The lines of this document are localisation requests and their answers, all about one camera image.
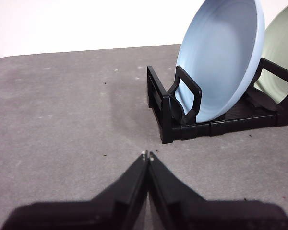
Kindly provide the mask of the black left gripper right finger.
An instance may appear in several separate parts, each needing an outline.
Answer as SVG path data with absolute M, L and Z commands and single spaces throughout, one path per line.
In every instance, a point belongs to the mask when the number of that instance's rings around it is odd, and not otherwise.
M 166 230 L 288 230 L 278 205 L 261 201 L 206 200 L 148 154 L 150 199 Z

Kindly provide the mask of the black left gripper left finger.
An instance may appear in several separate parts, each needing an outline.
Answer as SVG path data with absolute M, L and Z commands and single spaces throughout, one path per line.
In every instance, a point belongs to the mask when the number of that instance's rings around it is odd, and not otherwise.
M 4 230 L 131 230 L 147 197 L 147 152 L 88 201 L 37 202 L 16 208 Z

